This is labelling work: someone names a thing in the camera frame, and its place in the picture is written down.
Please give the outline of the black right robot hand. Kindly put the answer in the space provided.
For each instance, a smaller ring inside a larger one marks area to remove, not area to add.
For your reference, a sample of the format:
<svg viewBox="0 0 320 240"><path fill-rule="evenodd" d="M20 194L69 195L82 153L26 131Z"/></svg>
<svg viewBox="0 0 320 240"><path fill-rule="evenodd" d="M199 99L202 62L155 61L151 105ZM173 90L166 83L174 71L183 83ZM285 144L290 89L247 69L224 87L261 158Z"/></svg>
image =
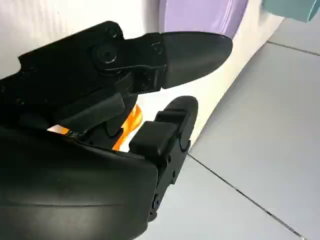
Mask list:
<svg viewBox="0 0 320 240"><path fill-rule="evenodd" d="M198 101L176 97L113 147L141 94L200 79L232 40L200 31L125 39L106 21L21 55L0 81L0 237L133 240L157 217L191 146Z"/></svg>

